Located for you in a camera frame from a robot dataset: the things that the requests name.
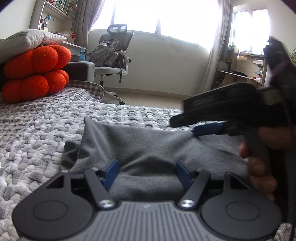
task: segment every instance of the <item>sheer curtain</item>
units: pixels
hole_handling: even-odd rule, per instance
[[[215,78],[218,61],[223,50],[224,41],[227,32],[229,32],[229,17],[230,15],[232,15],[233,11],[233,0],[218,0],[218,4],[221,19],[219,21],[218,28],[216,31],[214,45],[210,52],[207,72],[203,82],[201,83],[198,93],[203,93],[211,89]]]
[[[88,48],[89,31],[97,21],[105,0],[79,0],[78,13],[72,25],[75,32],[75,44]]]

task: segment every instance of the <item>office chair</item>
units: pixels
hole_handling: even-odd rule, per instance
[[[121,47],[119,50],[115,50],[116,53],[119,54],[119,63],[120,63],[120,68],[113,68],[113,67],[96,67],[95,68],[95,76],[100,75],[101,80],[100,80],[100,85],[103,87],[104,86],[104,80],[103,77],[104,75],[111,75],[111,74],[120,74],[122,71],[122,75],[127,75],[128,74],[128,63],[131,62],[131,59],[128,57],[128,53],[126,52],[130,41],[133,37],[133,32],[127,31],[127,24],[114,24],[110,25],[107,29],[107,34],[103,34],[100,37],[99,43],[102,43],[103,41],[108,41],[110,39],[116,39],[121,43]],[[91,56],[92,53],[88,52],[80,52],[81,54],[84,54],[86,56]],[[114,92],[108,92],[105,91],[104,94],[105,97],[108,99],[116,100],[119,101],[119,104],[124,105],[125,103],[121,98],[118,97],[118,95]]]

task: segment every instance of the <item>pillow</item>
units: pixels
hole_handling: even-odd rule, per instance
[[[39,45],[58,45],[65,40],[67,38],[64,36],[38,29],[27,29],[18,32],[0,42],[0,64]]]

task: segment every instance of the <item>window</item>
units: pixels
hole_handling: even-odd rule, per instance
[[[263,53],[270,35],[267,9],[235,13],[232,28],[230,44],[234,44],[240,52]]]
[[[108,0],[92,29],[127,23],[129,30],[170,36],[211,49],[220,18],[217,0]]]

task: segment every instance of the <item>orange pumpkin plush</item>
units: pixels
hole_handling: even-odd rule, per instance
[[[60,68],[70,59],[70,50],[60,45],[38,47],[11,58],[4,66],[9,81],[2,88],[3,99],[14,104],[59,92],[69,82],[69,75]]]

